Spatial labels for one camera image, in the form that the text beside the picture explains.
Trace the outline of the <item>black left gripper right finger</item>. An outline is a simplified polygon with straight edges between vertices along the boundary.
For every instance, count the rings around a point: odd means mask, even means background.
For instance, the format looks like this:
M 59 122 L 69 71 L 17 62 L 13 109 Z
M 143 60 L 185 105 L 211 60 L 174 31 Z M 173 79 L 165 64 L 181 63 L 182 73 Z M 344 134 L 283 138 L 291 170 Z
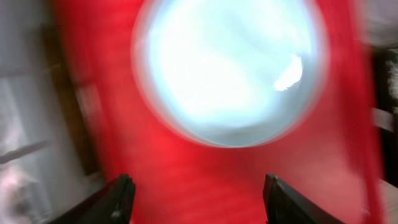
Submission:
M 268 224 L 342 224 L 274 174 L 266 174 L 262 194 Z

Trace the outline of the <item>light blue plate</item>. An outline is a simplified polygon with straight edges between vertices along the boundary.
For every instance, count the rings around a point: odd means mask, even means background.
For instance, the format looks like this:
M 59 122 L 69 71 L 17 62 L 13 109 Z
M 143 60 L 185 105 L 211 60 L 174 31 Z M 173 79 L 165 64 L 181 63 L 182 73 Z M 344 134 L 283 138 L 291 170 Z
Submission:
M 132 31 L 137 87 L 197 144 L 253 147 L 308 115 L 328 68 L 317 1 L 145 1 Z

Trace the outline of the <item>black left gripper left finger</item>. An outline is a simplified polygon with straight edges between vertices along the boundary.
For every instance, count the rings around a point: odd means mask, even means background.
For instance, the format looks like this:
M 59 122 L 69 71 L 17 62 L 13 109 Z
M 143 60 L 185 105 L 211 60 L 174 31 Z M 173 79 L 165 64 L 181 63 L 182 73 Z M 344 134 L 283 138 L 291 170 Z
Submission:
M 129 224 L 135 193 L 133 179 L 121 174 L 49 224 Z

